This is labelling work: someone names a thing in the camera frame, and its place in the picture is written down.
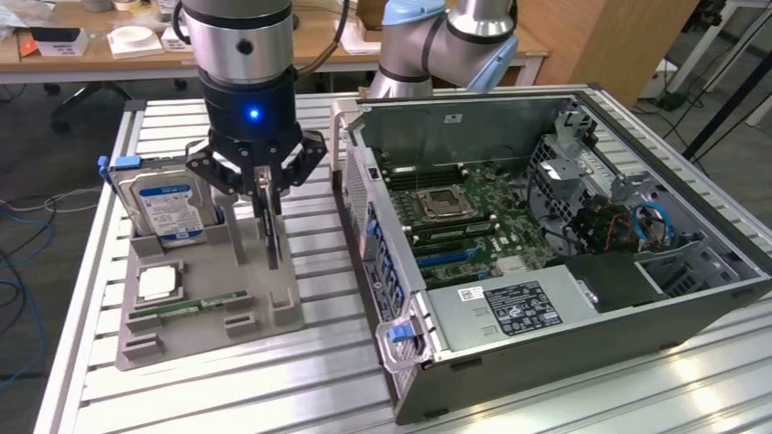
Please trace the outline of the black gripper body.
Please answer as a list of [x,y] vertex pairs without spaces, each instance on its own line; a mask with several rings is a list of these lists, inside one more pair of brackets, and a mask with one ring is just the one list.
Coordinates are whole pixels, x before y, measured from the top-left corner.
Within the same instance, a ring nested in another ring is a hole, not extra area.
[[283,162],[302,140],[294,71],[252,84],[216,80],[202,71],[200,81],[215,152],[247,175],[270,167],[272,180],[283,182]]

